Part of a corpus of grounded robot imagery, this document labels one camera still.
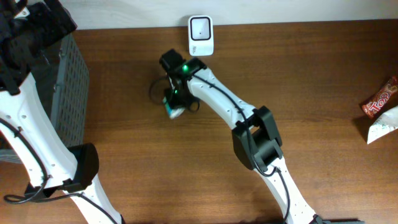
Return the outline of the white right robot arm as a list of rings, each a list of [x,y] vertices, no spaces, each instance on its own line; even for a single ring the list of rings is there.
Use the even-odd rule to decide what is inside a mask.
[[[323,223],[288,171],[282,138],[267,107],[256,108],[240,99],[199,58],[185,60],[171,49],[159,63],[170,83],[164,98],[169,114],[189,110],[194,103],[206,103],[231,129],[236,157],[265,182],[280,207],[283,222]]]

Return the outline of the white tube with gold cap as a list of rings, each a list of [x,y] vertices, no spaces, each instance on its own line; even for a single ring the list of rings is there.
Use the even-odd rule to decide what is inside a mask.
[[[368,131],[367,144],[393,132],[397,129],[397,107],[384,112],[370,126]]]

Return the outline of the red chocolate bar wrapper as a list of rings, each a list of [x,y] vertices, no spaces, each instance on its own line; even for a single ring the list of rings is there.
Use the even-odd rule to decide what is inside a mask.
[[[397,93],[397,77],[391,77],[385,85],[361,106],[364,113],[371,119],[380,112],[390,98]]]

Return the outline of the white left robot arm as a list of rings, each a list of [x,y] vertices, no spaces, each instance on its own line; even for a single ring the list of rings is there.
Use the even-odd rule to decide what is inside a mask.
[[[33,76],[47,47],[76,30],[59,1],[1,2],[1,132],[30,178],[24,195],[5,195],[13,205],[55,201],[61,190],[88,223],[123,223],[99,177],[91,143],[66,147],[42,106]]]

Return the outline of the small green tissue pack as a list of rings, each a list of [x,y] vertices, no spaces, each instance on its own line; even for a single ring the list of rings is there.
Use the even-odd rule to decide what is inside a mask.
[[[165,110],[169,116],[170,119],[175,119],[177,117],[179,117],[184,111],[185,108],[177,108],[177,109],[172,109],[169,105],[169,103],[167,102],[167,99],[164,98],[162,100],[164,106],[165,106]]]

